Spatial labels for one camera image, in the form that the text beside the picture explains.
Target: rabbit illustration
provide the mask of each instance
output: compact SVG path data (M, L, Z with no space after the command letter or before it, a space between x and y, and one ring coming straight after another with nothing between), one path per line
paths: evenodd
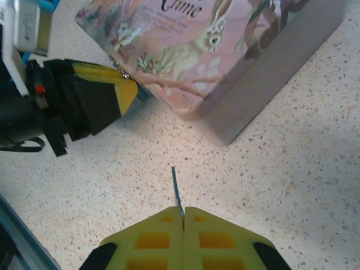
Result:
M223 37L225 15L231 4L232 0L216 0L209 27L196 39L170 46L155 55L152 60L161 67L156 72L168 74L172 80L181 80L184 72L196 66L204 52L215 52Z

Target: speckled countertop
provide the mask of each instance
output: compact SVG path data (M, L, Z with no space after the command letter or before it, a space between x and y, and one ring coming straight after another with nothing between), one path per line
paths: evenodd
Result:
M61 0L50 58L111 65ZM69 153L0 153L0 192L63 269L104 237L173 204L264 235L293 269L360 269L360 1L227 148L152 99Z

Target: pink box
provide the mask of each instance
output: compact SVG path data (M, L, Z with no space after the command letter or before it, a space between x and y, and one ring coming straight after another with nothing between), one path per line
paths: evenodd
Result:
M334 32L343 0L93 0L77 23L139 84L227 145Z

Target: robotic arm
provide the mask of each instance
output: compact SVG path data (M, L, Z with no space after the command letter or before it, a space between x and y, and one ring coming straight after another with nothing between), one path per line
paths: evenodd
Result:
M46 56L55 9L44 0L0 0L2 59L12 78L0 85L0 150L40 151L44 134L56 156L72 141L96 135L147 93L128 76L108 67L73 60L24 66L20 52ZM27 147L33 141L39 146Z

